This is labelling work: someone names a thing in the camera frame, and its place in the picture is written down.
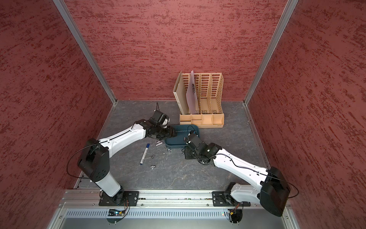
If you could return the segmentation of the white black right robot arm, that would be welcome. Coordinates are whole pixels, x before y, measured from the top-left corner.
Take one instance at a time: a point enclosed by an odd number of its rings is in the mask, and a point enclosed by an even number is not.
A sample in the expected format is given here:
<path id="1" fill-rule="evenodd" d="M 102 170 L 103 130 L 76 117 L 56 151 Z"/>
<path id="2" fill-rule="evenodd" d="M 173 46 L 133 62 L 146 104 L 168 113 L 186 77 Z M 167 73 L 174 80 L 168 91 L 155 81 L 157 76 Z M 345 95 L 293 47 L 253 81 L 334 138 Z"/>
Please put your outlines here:
<path id="1" fill-rule="evenodd" d="M 279 169 L 255 166 L 214 143 L 194 143 L 189 140 L 187 148 L 190 149 L 199 163 L 203 165 L 213 164 L 251 185 L 251 188 L 246 188 L 244 185 L 235 183 L 230 189 L 231 199 L 236 202 L 260 204 L 266 211 L 275 216 L 281 217 L 283 215 L 291 188 Z"/>

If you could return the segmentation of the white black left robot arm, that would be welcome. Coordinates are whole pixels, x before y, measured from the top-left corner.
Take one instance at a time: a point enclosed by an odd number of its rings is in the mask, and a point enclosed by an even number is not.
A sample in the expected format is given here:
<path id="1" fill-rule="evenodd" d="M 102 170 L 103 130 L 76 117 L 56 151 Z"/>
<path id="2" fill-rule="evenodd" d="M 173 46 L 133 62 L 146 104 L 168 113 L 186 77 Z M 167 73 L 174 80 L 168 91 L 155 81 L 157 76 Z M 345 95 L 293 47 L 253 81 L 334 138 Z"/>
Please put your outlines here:
<path id="1" fill-rule="evenodd" d="M 144 138 L 163 140 L 176 136 L 172 126 L 163 127 L 145 119 L 113 136 L 96 140 L 91 138 L 77 161 L 77 166 L 107 196 L 117 197 L 123 188 L 110 172 L 110 158 L 123 148 Z"/>

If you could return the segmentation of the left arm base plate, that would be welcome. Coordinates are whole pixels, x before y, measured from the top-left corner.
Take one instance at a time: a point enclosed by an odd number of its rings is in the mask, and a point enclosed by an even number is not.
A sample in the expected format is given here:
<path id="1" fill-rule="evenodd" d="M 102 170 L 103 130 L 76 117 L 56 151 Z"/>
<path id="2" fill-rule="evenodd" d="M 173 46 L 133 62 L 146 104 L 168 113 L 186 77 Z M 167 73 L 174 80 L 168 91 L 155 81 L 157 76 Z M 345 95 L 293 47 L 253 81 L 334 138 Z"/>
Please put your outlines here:
<path id="1" fill-rule="evenodd" d="M 104 191 L 100 192 L 99 206 L 122 206 L 135 207 L 139 199 L 139 191 L 119 191 L 115 196 L 110 197 Z"/>

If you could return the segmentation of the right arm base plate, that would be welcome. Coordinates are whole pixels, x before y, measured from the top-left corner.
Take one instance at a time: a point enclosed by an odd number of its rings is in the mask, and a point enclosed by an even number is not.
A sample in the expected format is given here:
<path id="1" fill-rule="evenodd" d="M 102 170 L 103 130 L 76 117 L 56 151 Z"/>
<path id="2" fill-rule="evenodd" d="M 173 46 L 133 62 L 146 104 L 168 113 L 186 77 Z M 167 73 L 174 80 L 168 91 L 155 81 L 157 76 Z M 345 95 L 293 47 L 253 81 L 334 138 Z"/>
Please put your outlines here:
<path id="1" fill-rule="evenodd" d="M 230 194 L 224 191 L 213 191 L 212 200 L 214 207 L 250 207 L 250 202 L 238 202 Z"/>

